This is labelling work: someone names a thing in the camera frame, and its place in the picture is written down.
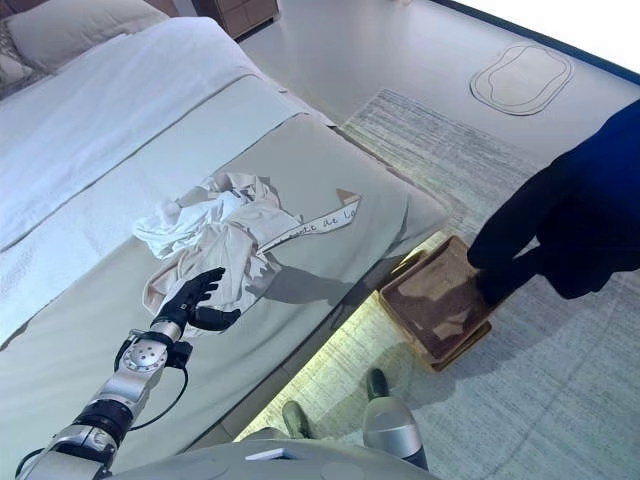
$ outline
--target wooden tray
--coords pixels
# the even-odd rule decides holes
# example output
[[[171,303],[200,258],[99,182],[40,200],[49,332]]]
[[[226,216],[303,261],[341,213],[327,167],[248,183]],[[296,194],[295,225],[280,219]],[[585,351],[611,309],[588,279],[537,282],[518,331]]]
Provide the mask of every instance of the wooden tray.
[[[440,371],[484,337],[493,311],[476,289],[467,246],[451,237],[380,290],[379,300],[410,345]]]

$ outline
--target pillow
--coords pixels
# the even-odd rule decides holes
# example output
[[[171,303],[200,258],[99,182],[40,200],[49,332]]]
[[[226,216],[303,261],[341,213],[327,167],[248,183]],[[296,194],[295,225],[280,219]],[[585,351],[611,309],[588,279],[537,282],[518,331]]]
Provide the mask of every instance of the pillow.
[[[91,47],[169,18],[143,0],[49,0],[7,19],[18,52],[54,72]]]
[[[33,69],[24,65],[4,21],[0,22],[0,99],[26,86]]]

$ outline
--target black cable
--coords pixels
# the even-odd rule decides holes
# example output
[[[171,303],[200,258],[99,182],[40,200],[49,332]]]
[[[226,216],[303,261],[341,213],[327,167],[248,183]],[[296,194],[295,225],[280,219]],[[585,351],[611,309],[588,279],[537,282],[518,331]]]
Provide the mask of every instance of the black cable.
[[[171,410],[173,407],[175,407],[176,403],[178,403],[180,401],[180,398],[182,398],[182,394],[187,389],[187,384],[189,383],[189,374],[187,373],[186,367],[182,367],[180,370],[182,370],[182,373],[184,374],[184,385],[182,385],[182,390],[180,390],[180,393],[178,394],[176,399],[173,402],[171,402],[171,405],[169,405],[165,409],[165,411],[162,412],[160,415],[156,416],[155,418],[152,418],[151,420],[149,420],[148,422],[143,423],[142,425],[136,425],[135,427],[130,428],[129,429],[130,432],[133,432],[134,430],[140,430],[141,428],[144,428],[144,427],[147,427],[147,426],[151,425],[156,420],[160,420],[166,413],[169,412],[169,410]]]
[[[18,476],[22,473],[22,469],[24,468],[24,464],[27,463],[27,461],[29,461],[29,459],[35,457],[36,455],[39,455],[42,452],[44,452],[44,448],[39,448],[38,450],[34,450],[31,453],[27,453],[24,456],[24,458],[22,460],[20,460],[20,463],[18,464],[18,468],[16,468],[16,478],[18,478]]]
[[[114,372],[118,371],[118,367],[120,366],[120,359],[122,358],[122,355],[124,355],[124,352],[127,351],[127,348],[131,346],[132,342],[133,342],[132,340],[125,340],[124,342],[122,342],[122,345],[120,345],[120,350],[118,350],[118,353],[116,354],[116,358],[113,361]]]

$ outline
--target person's foot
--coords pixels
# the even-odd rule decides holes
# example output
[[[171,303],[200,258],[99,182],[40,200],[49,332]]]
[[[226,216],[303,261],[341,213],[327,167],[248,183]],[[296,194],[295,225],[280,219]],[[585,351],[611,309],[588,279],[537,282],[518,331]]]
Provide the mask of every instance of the person's foot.
[[[298,402],[289,400],[285,403],[282,418],[291,438],[312,438],[309,419]]]
[[[379,368],[372,368],[367,372],[367,396],[369,401],[374,398],[389,396],[387,379]]]
[[[476,289],[480,292],[484,303],[489,308],[493,308],[502,302],[509,293],[505,293],[500,289],[500,282],[495,276],[489,274],[486,270],[480,270],[473,277]]]

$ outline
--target crumpled clothing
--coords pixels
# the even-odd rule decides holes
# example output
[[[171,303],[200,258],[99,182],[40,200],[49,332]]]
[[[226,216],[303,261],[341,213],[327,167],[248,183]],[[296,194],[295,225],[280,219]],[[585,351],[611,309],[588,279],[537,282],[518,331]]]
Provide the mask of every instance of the crumpled clothing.
[[[236,192],[247,201],[220,198],[228,192]],[[218,289],[212,290],[211,297],[198,303],[198,307],[245,312],[266,291],[279,269],[258,254],[258,248],[300,225],[299,220],[282,210],[277,195],[254,175],[209,177],[175,204],[176,211],[161,209],[168,211],[168,220],[161,213],[144,219],[147,228],[159,225],[155,230],[145,230],[152,236],[153,248],[174,252],[145,285],[144,306],[156,315],[165,300],[172,298],[186,281],[204,271],[224,267],[226,272]],[[186,336],[203,333],[206,332],[193,327],[185,331]]]

